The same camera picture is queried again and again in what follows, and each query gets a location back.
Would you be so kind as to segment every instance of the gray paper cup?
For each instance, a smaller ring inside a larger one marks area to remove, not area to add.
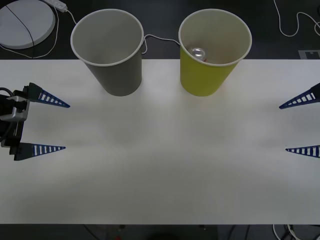
[[[144,30],[135,16],[119,9],[92,12],[76,24],[70,41],[74,54],[108,93],[126,96],[138,89]]]

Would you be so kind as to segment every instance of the cup rim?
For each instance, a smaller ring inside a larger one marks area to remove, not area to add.
[[[184,26],[185,22],[190,18],[192,17],[193,15],[196,15],[198,13],[201,13],[201,12],[224,12],[224,13],[227,13],[229,15],[232,15],[234,17],[236,17],[238,20],[240,20],[240,22],[243,23],[245,29],[247,30],[247,32],[249,33],[249,37],[250,37],[250,43],[249,43],[249,47],[247,49],[247,51],[244,53],[244,55],[242,55],[242,57],[240,57],[239,59],[233,61],[233,62],[228,62],[228,63],[223,63],[223,64],[215,64],[215,63],[208,63],[208,62],[204,62],[204,61],[201,61],[200,59],[192,56],[192,54],[185,48],[185,46],[183,45],[182,43],[182,40],[181,40],[181,30],[182,30],[182,27]],[[193,13],[191,13],[189,16],[187,16],[183,22],[181,23],[180,25],[180,28],[179,28],[179,34],[178,34],[178,38],[179,38],[179,42],[180,42],[180,46],[182,47],[182,49],[184,50],[184,52],[189,56],[191,57],[192,59],[196,60],[197,62],[201,63],[201,64],[204,64],[204,65],[207,65],[207,66],[212,66],[212,67],[226,67],[226,66],[230,66],[230,65],[233,65],[233,64],[236,64],[238,63],[240,60],[244,59],[250,49],[251,49],[251,46],[252,46],[252,35],[251,35],[251,32],[250,32],[250,29],[248,27],[248,25],[240,18],[238,17],[237,15],[233,14],[232,12],[229,12],[229,11],[225,11],[225,10],[222,10],[222,9],[217,9],[217,8],[208,8],[208,9],[202,9],[202,10],[199,10],[199,11],[195,11]]]
[[[124,14],[127,14],[129,15],[130,17],[132,17],[139,25],[140,29],[141,29],[141,40],[140,40],[140,43],[138,45],[138,47],[136,48],[136,50],[131,54],[129,55],[128,57],[126,57],[125,59],[122,59],[120,61],[117,61],[117,62],[113,62],[113,63],[94,63],[94,62],[90,62],[88,60],[85,60],[83,59],[78,53],[77,51],[75,50],[74,48],[74,44],[73,44],[73,39],[74,39],[74,34],[75,34],[75,31],[77,29],[77,27],[83,22],[85,21],[89,16],[91,15],[94,15],[96,13],[99,13],[99,12],[121,12],[121,13],[124,13]],[[71,33],[71,37],[70,37],[70,44],[71,44],[71,48],[72,48],[72,51],[73,53],[76,55],[76,57],[78,59],[80,59],[81,61],[83,61],[84,63],[86,64],[89,64],[89,65],[92,65],[92,66],[97,66],[97,67],[111,67],[111,66],[115,66],[115,65],[118,65],[118,64],[121,64],[127,60],[129,60],[130,58],[132,58],[141,48],[142,44],[144,43],[144,37],[145,37],[145,33],[144,33],[144,29],[142,27],[142,24],[141,22],[134,16],[132,15],[131,13],[127,12],[127,11],[123,11],[123,10],[120,10],[120,9],[115,9],[115,8],[109,8],[109,9],[101,9],[101,10],[98,10],[98,11],[94,11],[94,12],[91,12],[89,13],[88,15],[84,16],[73,28],[72,30],[72,33]]]

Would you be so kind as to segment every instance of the dark floor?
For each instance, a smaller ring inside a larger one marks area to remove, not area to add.
[[[0,8],[14,2],[1,0]],[[314,23],[305,15],[299,16],[300,30],[294,37],[286,37],[279,31],[278,15],[273,0],[63,0],[76,21],[100,9],[121,9],[135,15],[145,34],[178,39],[182,21],[201,9],[223,9],[242,18],[252,33],[252,48],[247,59],[300,59],[299,50],[320,50],[320,37],[314,31]],[[311,15],[317,22],[319,0],[276,0],[281,15],[282,30],[293,34],[297,29],[297,12]],[[76,59],[70,46],[70,36],[75,26],[67,12],[59,12],[58,38],[52,52],[42,59]],[[42,43],[34,47],[34,55],[46,54],[54,44],[56,29]],[[179,59],[179,47],[170,41],[148,38],[145,59]],[[32,55],[32,48],[21,50]],[[320,59],[319,54],[306,54]],[[0,59],[26,59],[24,56],[0,48]]]
[[[148,240],[154,233],[170,233],[178,240],[245,240],[248,225],[237,225],[231,236],[232,225],[127,225],[119,231],[119,225],[87,225],[99,240]],[[283,225],[276,225],[280,238],[285,234]],[[294,225],[298,238],[315,240],[320,227]],[[66,224],[23,224],[0,225],[1,240],[95,240],[83,225]],[[247,240],[276,240],[271,225],[251,225]]]

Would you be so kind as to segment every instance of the can lid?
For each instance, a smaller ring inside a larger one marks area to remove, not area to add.
[[[200,61],[205,62],[207,60],[207,55],[205,50],[203,50],[200,47],[189,47],[188,52],[195,58],[199,59]]]

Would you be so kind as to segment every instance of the black cable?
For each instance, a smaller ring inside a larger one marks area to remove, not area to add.
[[[232,225],[232,227],[231,227],[231,229],[230,229],[230,232],[229,232],[228,240],[231,239],[231,235],[232,235],[232,233],[234,232],[235,227],[236,227],[236,225]]]
[[[0,91],[5,91],[5,92],[7,92],[10,97],[13,97],[13,96],[14,96],[13,92],[10,91],[8,88],[0,87]]]
[[[11,11],[11,9],[7,6],[7,5],[5,5],[6,6],[6,8],[7,9],[9,9],[9,11],[13,14],[13,15],[15,15],[15,13],[13,12],[13,11]],[[31,40],[32,40],[32,59],[34,59],[34,50],[35,50],[35,42],[34,42],[34,39],[33,39],[33,37],[32,37],[32,35],[31,35],[31,33],[30,33],[30,31],[29,31],[29,29],[27,28],[27,26],[20,20],[20,18],[18,18],[18,16],[17,15],[15,15],[15,17],[22,23],[22,25],[25,27],[25,29],[28,31],[28,33],[29,33],[29,35],[30,35],[30,38],[31,38]]]
[[[10,97],[13,97],[14,94],[12,93],[12,91],[10,91],[8,88],[5,87],[0,87],[0,91],[5,91],[9,94]],[[4,132],[4,134],[0,137],[0,143],[7,137],[7,135],[9,134],[12,126],[14,125],[13,122],[10,122],[8,128],[6,129],[6,131]]]
[[[290,232],[287,228],[287,225],[283,225],[283,227],[284,227],[284,235],[281,237],[281,240],[285,240],[286,237],[288,237],[290,235]]]
[[[244,240],[247,240],[247,239],[248,239],[250,226],[251,226],[251,225],[248,225],[248,227],[246,228]]]
[[[82,224],[84,226],[84,228],[88,231],[88,233],[91,234],[92,237],[94,237],[94,239],[96,240],[100,240],[96,235],[94,235],[94,233],[85,225],[85,224]]]
[[[9,134],[12,126],[14,125],[13,122],[10,122],[10,125],[8,126],[8,128],[6,129],[6,131],[4,132],[4,134],[2,135],[2,137],[0,137],[0,143],[7,137],[7,135]]]

